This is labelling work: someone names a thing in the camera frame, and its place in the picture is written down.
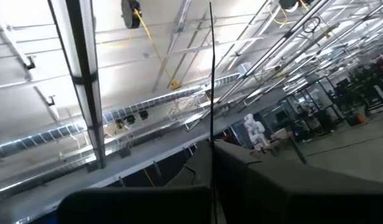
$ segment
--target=hose reel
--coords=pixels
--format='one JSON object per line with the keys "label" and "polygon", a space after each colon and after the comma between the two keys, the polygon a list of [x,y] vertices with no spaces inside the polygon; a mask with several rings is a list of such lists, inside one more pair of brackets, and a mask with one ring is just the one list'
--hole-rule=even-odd
{"label": "hose reel", "polygon": [[137,29],[141,24],[141,20],[134,14],[135,9],[142,16],[141,5],[136,0],[121,0],[122,19],[128,29]]}

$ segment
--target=orange object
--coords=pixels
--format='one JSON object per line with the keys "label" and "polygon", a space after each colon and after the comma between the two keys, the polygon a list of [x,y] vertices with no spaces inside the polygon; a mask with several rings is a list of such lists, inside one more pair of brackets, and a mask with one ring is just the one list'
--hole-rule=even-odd
{"label": "orange object", "polygon": [[366,121],[366,119],[364,118],[364,116],[361,115],[361,114],[358,114],[358,120],[359,120],[360,123],[363,123],[363,122]]}

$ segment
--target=ventilation duct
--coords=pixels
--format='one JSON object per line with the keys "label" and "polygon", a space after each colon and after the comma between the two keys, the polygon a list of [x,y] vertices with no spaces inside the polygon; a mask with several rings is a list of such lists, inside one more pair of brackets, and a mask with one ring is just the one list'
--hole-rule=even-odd
{"label": "ventilation duct", "polygon": [[[222,105],[219,110],[232,106],[235,101],[236,99],[232,100],[232,103]],[[112,155],[115,156],[117,154],[116,152],[129,148],[130,145],[135,147],[155,138],[162,137],[164,134],[176,129],[180,129],[191,117],[195,117],[196,114],[202,112],[204,112],[204,109],[198,108],[193,111],[179,113],[175,115],[176,119],[167,118],[153,125],[137,128],[132,131],[133,137],[129,138],[129,140],[127,136],[129,137],[131,132],[119,134],[118,136],[121,136],[120,138],[115,136],[109,139],[109,142],[106,143],[106,155],[110,158]],[[10,177],[4,181],[0,181],[0,201],[25,190],[32,189],[41,183],[48,182],[81,169],[85,167],[87,163],[94,160],[95,155],[92,149],[80,150],[83,151],[82,158],[80,158],[80,153],[71,152],[72,155],[66,158],[66,164],[55,159],[52,163],[46,166],[41,166],[14,177]]]}
{"label": "ventilation duct", "polygon": [[[215,80],[215,88],[221,88],[227,84],[235,82],[239,77],[239,73],[233,73],[226,75],[225,77]],[[196,86],[195,88],[188,88],[186,90],[178,90],[173,93],[169,93],[151,100],[143,101],[132,106],[121,108],[118,110],[111,110],[103,114],[103,124],[110,124],[117,119],[124,119],[134,113],[144,111],[148,108],[169,103],[174,100],[178,100],[185,97],[190,97],[199,93],[202,89],[206,89],[210,82],[206,82],[203,85]],[[71,135],[79,134],[86,131],[86,125],[84,121],[74,124],[67,124],[57,129],[53,129],[44,133],[38,133],[33,136],[11,141],[0,145],[0,159],[11,156],[26,149],[30,149],[36,146],[41,146],[50,142],[58,141],[63,138],[67,138]]]}

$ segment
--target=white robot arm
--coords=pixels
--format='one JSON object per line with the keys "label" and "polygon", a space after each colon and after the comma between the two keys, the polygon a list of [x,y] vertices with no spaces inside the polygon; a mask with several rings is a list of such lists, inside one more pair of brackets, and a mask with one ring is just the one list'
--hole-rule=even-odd
{"label": "white robot arm", "polygon": [[263,133],[265,132],[265,127],[261,122],[255,121],[252,114],[247,114],[244,117],[244,127],[247,129],[249,139],[253,143],[255,149],[260,150],[261,147],[267,146],[267,140]]}

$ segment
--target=concrete floor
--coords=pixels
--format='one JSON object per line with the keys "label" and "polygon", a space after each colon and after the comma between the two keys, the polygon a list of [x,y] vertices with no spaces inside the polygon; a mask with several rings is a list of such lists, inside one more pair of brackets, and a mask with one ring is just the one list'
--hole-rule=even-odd
{"label": "concrete floor", "polygon": [[[310,166],[383,182],[383,112],[370,122],[349,127],[312,142],[298,144]],[[279,157],[299,161],[292,149]]]}

